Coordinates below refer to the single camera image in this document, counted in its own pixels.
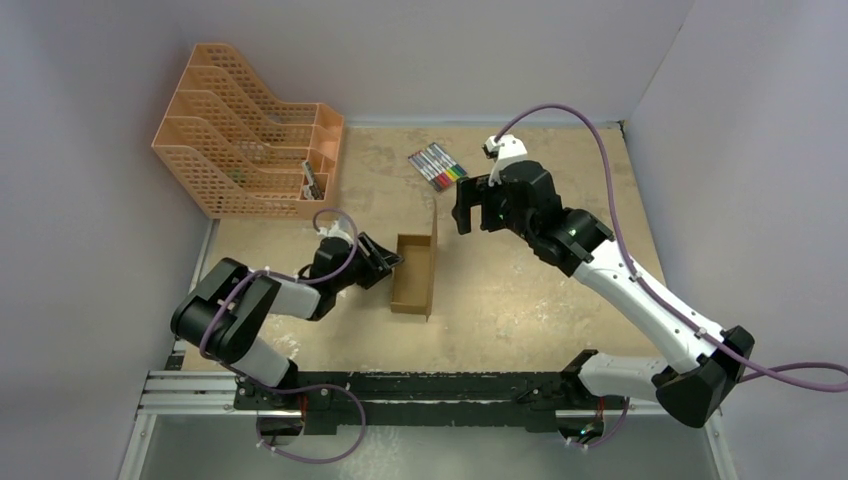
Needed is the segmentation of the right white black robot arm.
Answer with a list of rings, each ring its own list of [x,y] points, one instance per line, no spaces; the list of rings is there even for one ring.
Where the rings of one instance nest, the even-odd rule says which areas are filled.
[[[561,381],[564,399],[584,407],[598,396],[655,401],[680,423],[700,428],[740,382],[755,345],[741,326],[725,329],[699,315],[648,273],[628,269],[612,230],[584,209],[565,207],[551,174],[536,161],[457,183],[452,216],[459,234],[507,229],[543,262],[596,292],[657,348],[657,358],[582,353]]]

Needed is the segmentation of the brown cardboard box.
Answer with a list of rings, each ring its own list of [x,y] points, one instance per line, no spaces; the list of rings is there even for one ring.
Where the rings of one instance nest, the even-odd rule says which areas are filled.
[[[389,308],[427,323],[432,315],[438,251],[438,202],[427,205],[427,229],[397,234],[396,253],[403,258],[392,274]]]

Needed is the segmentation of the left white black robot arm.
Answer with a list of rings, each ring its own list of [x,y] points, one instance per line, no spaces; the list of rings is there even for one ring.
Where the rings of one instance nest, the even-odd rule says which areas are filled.
[[[261,339],[271,315],[306,321],[323,319],[340,292],[367,290],[389,277],[403,258],[360,233],[323,238],[312,261],[294,277],[252,270],[226,257],[182,300],[170,320],[177,337],[203,357],[259,384],[259,395],[272,408],[292,405],[298,395],[298,367]]]

